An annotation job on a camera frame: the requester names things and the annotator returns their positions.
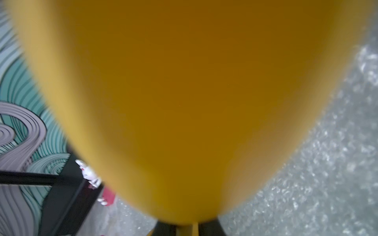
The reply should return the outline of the bubble yellow glass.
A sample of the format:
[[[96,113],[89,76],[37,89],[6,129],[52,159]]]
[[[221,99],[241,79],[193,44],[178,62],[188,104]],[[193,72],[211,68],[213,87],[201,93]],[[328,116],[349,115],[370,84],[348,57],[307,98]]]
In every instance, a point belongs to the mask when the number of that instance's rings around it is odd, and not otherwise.
[[[75,151],[176,235],[256,193],[312,128],[375,1],[6,1]]]

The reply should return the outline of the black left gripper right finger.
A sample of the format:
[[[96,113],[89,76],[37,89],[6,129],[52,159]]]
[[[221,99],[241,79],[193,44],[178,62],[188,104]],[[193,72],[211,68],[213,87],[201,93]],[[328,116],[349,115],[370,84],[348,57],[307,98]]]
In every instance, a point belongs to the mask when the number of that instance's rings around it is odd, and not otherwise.
[[[226,236],[218,218],[198,225],[199,236]]]

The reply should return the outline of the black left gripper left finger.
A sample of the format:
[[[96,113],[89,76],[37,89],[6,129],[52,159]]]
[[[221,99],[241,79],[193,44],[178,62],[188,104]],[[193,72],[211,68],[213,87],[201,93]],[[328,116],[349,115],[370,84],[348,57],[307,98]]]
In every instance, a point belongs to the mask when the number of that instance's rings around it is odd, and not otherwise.
[[[176,225],[158,221],[147,236],[176,236]]]

